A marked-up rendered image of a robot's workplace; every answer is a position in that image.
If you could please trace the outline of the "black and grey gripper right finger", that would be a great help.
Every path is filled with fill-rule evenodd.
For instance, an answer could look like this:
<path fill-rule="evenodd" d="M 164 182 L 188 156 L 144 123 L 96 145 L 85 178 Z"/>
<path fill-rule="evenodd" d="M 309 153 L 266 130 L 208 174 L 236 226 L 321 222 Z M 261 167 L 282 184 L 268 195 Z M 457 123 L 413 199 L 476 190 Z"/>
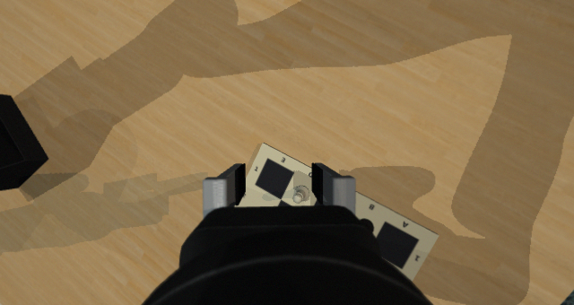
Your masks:
<path fill-rule="evenodd" d="M 321 205 L 344 206 L 356 215 L 356 178 L 312 162 L 312 192 Z"/>

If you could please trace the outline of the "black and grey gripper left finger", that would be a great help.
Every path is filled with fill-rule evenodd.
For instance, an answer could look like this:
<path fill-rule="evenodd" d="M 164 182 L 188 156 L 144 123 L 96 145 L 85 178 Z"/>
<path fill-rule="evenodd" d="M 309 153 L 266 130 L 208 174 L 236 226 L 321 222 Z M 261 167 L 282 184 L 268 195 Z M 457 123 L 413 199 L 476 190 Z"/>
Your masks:
<path fill-rule="evenodd" d="M 235 163 L 218 177 L 203 180 L 203 219 L 216 208 L 239 205 L 246 193 L 246 163 Z"/>

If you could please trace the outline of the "black and cream chessboard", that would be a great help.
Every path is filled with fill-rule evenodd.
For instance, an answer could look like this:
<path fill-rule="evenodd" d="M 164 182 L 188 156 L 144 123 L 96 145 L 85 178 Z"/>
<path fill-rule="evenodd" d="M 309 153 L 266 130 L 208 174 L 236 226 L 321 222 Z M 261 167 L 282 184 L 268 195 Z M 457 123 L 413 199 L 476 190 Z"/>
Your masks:
<path fill-rule="evenodd" d="M 311 191 L 312 168 L 262 143 L 246 177 L 240 206 L 321 205 Z M 309 190 L 306 201 L 293 201 L 294 189 Z M 373 223 L 381 257 L 411 281 L 435 244 L 438 233 L 356 191 L 356 216 Z"/>

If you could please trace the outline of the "black pawn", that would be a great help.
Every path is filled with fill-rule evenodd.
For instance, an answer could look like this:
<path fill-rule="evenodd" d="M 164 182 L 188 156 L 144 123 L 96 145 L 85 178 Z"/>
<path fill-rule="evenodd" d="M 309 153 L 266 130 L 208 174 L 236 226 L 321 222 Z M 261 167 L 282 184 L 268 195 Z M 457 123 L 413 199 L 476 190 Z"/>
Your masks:
<path fill-rule="evenodd" d="M 370 230 L 370 231 L 374 231 L 374 226 L 373 223 L 368 220 L 368 219 L 361 219 L 361 221 L 364 223 L 364 225 Z"/>

